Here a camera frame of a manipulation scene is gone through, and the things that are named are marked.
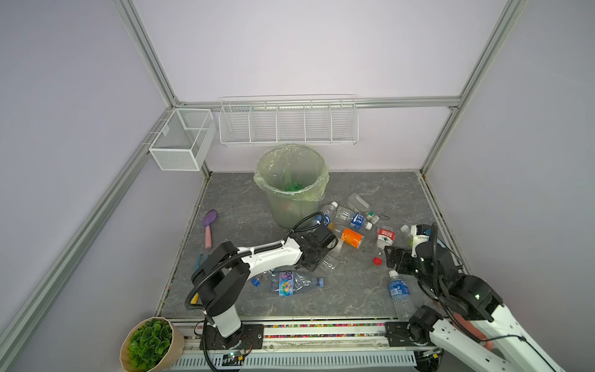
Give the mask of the green soda bottle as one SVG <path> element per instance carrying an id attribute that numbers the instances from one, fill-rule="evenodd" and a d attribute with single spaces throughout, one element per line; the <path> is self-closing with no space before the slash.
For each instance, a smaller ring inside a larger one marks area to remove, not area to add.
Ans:
<path id="1" fill-rule="evenodd" d="M 286 187 L 285 192 L 299 192 L 304 189 L 304 186 L 299 182 L 293 182 Z"/>

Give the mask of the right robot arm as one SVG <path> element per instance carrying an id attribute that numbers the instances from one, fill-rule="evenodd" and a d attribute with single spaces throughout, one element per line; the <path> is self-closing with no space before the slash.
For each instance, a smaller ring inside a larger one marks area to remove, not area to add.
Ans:
<path id="1" fill-rule="evenodd" d="M 441 310 L 423 305 L 408 321 L 415 345 L 432 344 L 475 371 L 561 371 L 562 367 L 518 323 L 483 279 L 464 274 L 436 238 L 414 252 L 387 246 L 389 268 L 414 276 Z"/>

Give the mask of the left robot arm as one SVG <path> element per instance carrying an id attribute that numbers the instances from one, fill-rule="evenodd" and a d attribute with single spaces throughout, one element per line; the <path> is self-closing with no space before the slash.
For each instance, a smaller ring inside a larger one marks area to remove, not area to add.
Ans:
<path id="1" fill-rule="evenodd" d="M 292 266 L 314 271 L 339 239 L 324 225 L 292 229 L 282 240 L 260 246 L 221 243 L 192 274 L 192 289 L 184 300 L 188 310 L 200 311 L 206 325 L 204 348 L 230 350 L 253 338 L 253 348 L 262 347 L 262 325 L 244 325 L 236 302 L 246 283 L 267 271 Z"/>

